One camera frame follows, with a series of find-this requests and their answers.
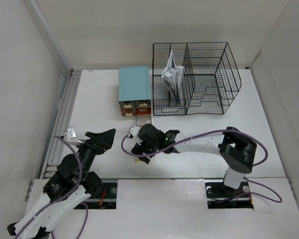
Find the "small wooden eraser block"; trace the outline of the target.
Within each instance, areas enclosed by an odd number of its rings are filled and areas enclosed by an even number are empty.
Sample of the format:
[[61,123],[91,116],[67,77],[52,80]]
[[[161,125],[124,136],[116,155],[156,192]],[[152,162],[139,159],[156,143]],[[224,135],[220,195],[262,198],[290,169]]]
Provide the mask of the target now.
[[138,157],[135,158],[134,161],[135,161],[135,163],[140,163],[140,162],[141,162],[140,159],[139,159]]

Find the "teal mini drawer cabinet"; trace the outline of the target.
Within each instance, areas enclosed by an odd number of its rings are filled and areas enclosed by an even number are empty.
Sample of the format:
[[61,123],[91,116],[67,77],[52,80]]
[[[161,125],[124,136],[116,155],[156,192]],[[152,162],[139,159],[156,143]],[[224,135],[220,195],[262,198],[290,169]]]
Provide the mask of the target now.
[[119,68],[118,101],[122,116],[135,117],[137,126],[151,123],[151,90],[148,66]]

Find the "white paper booklet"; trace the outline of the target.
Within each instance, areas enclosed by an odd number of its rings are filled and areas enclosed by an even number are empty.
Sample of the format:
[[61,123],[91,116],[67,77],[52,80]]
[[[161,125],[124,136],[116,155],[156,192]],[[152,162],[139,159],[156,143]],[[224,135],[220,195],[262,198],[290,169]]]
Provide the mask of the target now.
[[161,77],[169,93],[177,103],[180,100],[179,90],[182,83],[183,72],[184,67],[176,65],[173,50],[170,50],[169,58],[166,67],[161,73]]

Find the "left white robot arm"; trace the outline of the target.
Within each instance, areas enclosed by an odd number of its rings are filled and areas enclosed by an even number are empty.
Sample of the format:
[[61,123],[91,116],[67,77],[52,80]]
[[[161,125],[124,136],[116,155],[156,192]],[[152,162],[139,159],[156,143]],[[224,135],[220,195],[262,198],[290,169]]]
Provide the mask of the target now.
[[74,208],[88,207],[85,200],[92,199],[98,209],[103,208],[106,197],[113,197],[111,187],[90,168],[97,155],[111,149],[115,133],[114,128],[102,133],[88,131],[86,139],[78,139],[74,129],[68,128],[57,136],[71,153],[61,160],[23,219],[8,225],[8,233],[16,239],[47,239]]

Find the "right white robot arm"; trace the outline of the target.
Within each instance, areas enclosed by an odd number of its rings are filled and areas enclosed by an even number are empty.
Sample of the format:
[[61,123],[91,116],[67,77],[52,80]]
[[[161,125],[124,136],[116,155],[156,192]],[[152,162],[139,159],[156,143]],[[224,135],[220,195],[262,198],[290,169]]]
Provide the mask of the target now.
[[243,178],[252,172],[257,145],[248,136],[234,127],[224,131],[190,135],[179,130],[163,132],[152,124],[132,126],[129,138],[136,142],[131,153],[139,155],[139,160],[149,164],[157,152],[171,153],[208,153],[221,156],[228,165],[221,191],[226,196],[238,192]]

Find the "aluminium rail frame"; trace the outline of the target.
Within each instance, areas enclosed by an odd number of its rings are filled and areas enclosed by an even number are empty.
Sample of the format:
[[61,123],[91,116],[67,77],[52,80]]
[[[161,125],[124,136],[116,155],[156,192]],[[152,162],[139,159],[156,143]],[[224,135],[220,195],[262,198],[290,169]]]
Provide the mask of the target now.
[[53,128],[47,137],[47,144],[37,175],[38,179],[50,178],[63,159],[63,154],[68,152],[66,146],[54,136],[62,136],[70,126],[81,74],[82,71],[79,69],[70,70],[62,94],[57,99],[56,117],[52,120]]

